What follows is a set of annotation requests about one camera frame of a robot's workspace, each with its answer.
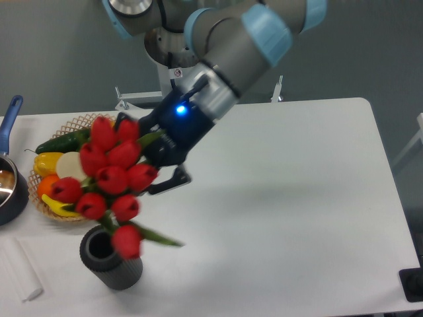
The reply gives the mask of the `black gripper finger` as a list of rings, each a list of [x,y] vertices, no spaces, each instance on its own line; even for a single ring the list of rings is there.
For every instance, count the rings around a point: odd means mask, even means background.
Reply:
[[[119,129],[121,126],[130,127],[132,129],[139,128],[138,120],[125,112],[120,112],[116,118],[114,128]]]
[[[168,179],[158,184],[150,185],[142,194],[158,195],[170,190],[185,186],[191,183],[192,178],[189,175],[185,165],[180,164],[173,170],[173,175]]]

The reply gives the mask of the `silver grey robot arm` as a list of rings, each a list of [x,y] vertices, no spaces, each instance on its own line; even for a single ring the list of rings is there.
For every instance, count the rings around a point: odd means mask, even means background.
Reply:
[[[185,74],[150,114],[138,121],[142,134],[160,138],[144,152],[155,167],[173,166],[170,179],[146,188],[155,195],[191,181],[188,152],[290,49],[294,36],[320,24],[326,1],[240,1],[224,8],[198,1],[103,1],[122,37],[153,35],[151,57]]]

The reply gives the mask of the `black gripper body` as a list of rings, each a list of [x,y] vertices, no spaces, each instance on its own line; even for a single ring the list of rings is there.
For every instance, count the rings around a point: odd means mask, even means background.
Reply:
[[[147,160],[156,168],[182,164],[188,152],[214,126],[200,107],[189,101],[207,84],[208,78],[203,75],[188,92],[174,87],[150,114],[138,120],[142,136],[164,132],[143,150]]]

